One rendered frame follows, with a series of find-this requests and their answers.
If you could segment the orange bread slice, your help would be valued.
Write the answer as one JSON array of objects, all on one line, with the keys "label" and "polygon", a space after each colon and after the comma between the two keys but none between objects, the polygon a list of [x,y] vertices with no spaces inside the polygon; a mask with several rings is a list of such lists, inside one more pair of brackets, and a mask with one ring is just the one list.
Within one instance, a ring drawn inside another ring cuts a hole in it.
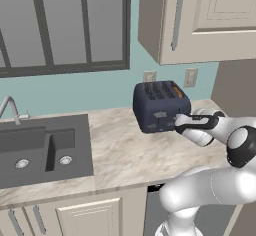
[{"label": "orange bread slice", "polygon": [[183,93],[175,83],[171,83],[171,87],[177,93],[179,98],[183,98]]}]

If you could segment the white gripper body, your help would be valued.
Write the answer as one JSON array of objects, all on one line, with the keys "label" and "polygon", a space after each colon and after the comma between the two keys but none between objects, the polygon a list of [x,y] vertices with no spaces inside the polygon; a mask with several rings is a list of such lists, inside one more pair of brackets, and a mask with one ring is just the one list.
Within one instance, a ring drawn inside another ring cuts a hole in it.
[{"label": "white gripper body", "polygon": [[190,125],[191,124],[191,117],[184,115],[184,114],[178,114],[176,116],[175,120],[175,126],[176,127],[181,127],[183,125]]}]

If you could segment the grey-brown tall cabinet panel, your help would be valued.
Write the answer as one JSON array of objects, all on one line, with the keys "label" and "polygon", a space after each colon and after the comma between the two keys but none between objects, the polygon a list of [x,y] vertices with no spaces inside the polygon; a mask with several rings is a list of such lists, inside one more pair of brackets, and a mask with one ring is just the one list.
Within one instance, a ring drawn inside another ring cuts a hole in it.
[{"label": "grey-brown tall cabinet panel", "polygon": [[[256,117],[256,59],[220,62],[211,99],[231,117]],[[256,236],[256,203],[237,206],[223,236]]]}]

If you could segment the beige wall outlet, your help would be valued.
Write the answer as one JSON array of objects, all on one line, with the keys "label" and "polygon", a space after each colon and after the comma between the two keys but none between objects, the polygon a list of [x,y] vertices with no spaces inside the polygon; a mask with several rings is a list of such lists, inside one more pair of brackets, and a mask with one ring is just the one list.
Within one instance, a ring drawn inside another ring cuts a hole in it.
[{"label": "beige wall outlet", "polygon": [[154,82],[156,80],[157,72],[156,71],[145,71],[143,74],[144,82]]},{"label": "beige wall outlet", "polygon": [[185,72],[184,87],[194,87],[196,85],[197,75],[197,68],[187,68]]}]

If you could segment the dark framed window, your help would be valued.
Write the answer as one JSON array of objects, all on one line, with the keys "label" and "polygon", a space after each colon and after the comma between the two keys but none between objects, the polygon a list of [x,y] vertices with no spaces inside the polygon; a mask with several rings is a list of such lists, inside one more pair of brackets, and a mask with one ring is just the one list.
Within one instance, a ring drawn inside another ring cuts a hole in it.
[{"label": "dark framed window", "polygon": [[131,0],[0,0],[0,78],[125,70]]}]

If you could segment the dark blue toaster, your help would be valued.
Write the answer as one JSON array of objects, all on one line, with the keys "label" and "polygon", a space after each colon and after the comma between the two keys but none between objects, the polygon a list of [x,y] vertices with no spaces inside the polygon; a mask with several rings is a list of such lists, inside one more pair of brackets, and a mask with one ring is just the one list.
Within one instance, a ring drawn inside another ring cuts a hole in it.
[{"label": "dark blue toaster", "polygon": [[[183,90],[179,98],[172,89],[174,81],[154,81],[138,83],[133,92],[133,112],[143,133],[173,131],[177,114],[190,114],[191,102]],[[165,118],[156,118],[158,111],[167,113]]]}]

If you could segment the beige base cupboard door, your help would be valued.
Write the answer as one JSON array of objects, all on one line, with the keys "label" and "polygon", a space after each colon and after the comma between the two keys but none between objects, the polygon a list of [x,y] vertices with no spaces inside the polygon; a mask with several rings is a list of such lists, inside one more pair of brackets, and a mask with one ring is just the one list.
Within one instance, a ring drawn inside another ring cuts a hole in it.
[{"label": "beige base cupboard door", "polygon": [[[3,236],[18,236],[13,227],[13,224],[8,216],[9,210],[10,209],[0,211],[0,231],[2,232]],[[18,211],[14,210],[14,212],[15,212],[16,219],[18,220],[19,225],[20,225],[22,231],[24,232],[24,236],[25,236],[23,220],[19,217]]]},{"label": "beige base cupboard door", "polygon": [[[146,188],[26,206],[35,236],[143,236]],[[40,232],[33,207],[39,206],[46,235]]]}]

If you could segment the dark grey sink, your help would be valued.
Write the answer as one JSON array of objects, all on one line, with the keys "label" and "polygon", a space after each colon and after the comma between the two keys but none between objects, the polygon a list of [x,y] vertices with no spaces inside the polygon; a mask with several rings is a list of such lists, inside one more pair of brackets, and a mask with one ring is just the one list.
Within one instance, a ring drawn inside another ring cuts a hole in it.
[{"label": "dark grey sink", "polygon": [[0,189],[92,174],[87,114],[0,122]]}]

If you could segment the silver tap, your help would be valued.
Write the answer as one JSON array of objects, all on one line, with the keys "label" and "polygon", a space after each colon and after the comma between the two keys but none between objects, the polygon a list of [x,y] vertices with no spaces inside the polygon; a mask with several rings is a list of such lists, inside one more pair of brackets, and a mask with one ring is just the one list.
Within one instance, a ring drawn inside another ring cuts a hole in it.
[{"label": "silver tap", "polygon": [[20,125],[22,120],[30,118],[30,115],[28,113],[26,113],[25,115],[19,114],[16,103],[11,96],[6,96],[2,101],[2,103],[0,104],[0,118],[4,114],[7,105],[10,105],[11,107],[14,122],[16,125]]}]

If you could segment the dark grey dishwasher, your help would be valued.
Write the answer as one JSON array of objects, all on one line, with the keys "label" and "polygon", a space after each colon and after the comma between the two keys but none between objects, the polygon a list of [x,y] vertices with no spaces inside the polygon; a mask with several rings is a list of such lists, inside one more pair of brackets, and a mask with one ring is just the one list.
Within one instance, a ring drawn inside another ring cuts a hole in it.
[{"label": "dark grey dishwasher", "polygon": [[[147,187],[147,200],[144,221],[144,236],[154,236],[157,228],[167,218],[159,199],[163,183]],[[208,205],[197,212],[195,225],[203,236],[229,236],[242,205]]]}]

